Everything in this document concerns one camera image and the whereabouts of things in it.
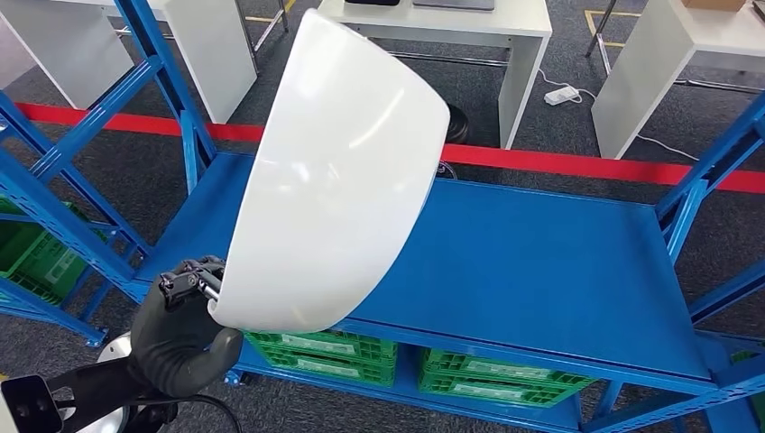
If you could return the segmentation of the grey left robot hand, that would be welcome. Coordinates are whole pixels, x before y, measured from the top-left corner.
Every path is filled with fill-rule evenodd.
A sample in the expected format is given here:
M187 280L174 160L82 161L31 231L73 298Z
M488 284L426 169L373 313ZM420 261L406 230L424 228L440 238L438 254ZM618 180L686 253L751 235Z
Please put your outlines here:
M196 271L223 277L214 256L184 260L153 281L131 326L132 364L156 390L186 398L220 380L237 363L243 333L208 313Z

